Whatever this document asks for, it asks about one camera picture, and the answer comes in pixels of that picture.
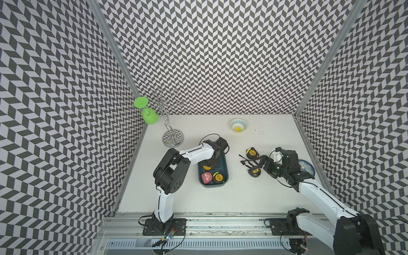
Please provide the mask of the teal plastic storage box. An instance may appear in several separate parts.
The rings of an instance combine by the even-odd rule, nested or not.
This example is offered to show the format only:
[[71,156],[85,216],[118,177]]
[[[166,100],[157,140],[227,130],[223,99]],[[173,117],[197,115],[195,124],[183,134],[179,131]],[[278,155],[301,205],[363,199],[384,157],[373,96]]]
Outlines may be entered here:
[[215,161],[214,166],[205,164],[205,161],[198,163],[198,181],[206,188],[216,188],[223,186],[229,178],[228,167],[225,154],[221,154]]

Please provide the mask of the pink tape measure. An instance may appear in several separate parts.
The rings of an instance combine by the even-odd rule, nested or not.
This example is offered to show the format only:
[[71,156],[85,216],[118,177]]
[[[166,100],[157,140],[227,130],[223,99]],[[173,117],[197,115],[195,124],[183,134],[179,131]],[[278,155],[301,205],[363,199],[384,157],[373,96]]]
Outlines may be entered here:
[[201,179],[203,181],[203,184],[206,185],[212,181],[212,174],[209,172],[205,172],[201,175]]

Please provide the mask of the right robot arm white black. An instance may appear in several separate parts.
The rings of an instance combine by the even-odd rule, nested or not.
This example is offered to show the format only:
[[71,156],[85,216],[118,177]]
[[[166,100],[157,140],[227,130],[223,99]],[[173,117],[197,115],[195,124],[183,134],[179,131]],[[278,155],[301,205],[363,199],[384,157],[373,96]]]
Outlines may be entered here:
[[249,173],[258,177],[262,170],[274,179],[283,178],[292,188],[311,201],[326,216],[323,221],[304,208],[288,211],[281,224],[282,234],[308,234],[316,237],[337,255],[383,255],[385,253],[377,221],[359,213],[328,192],[315,179],[310,163],[301,164],[296,151],[277,147],[270,155],[246,151],[244,162],[252,164]]

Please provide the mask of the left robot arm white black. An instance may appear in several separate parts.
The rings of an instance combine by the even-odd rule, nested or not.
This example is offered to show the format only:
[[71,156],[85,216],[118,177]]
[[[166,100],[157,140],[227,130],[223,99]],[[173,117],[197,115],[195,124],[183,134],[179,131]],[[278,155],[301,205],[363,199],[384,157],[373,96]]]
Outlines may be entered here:
[[171,148],[166,152],[153,174],[158,191],[158,206],[152,215],[156,225],[164,226],[172,220],[173,193],[184,183],[191,165],[198,166],[199,182],[203,186],[219,187],[228,181],[225,155],[229,148],[227,141],[219,137],[216,141],[201,141],[188,150]]

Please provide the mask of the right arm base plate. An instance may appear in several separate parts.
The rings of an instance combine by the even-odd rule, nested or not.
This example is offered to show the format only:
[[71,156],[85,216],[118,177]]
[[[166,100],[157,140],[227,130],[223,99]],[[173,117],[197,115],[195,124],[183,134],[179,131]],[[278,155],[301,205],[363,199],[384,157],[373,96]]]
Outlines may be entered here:
[[273,236],[289,235],[289,236],[306,236],[310,233],[305,232],[292,223],[288,223],[284,218],[269,218],[264,221],[264,224],[271,230]]

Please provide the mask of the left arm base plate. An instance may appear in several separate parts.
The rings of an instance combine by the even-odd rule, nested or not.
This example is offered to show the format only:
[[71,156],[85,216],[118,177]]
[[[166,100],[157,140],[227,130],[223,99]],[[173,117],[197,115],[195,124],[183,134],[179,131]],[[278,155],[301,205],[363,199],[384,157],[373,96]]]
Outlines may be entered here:
[[143,236],[165,236],[174,232],[175,236],[184,236],[186,234],[187,219],[186,218],[171,218],[166,223],[160,222],[158,219],[147,219],[143,227]]

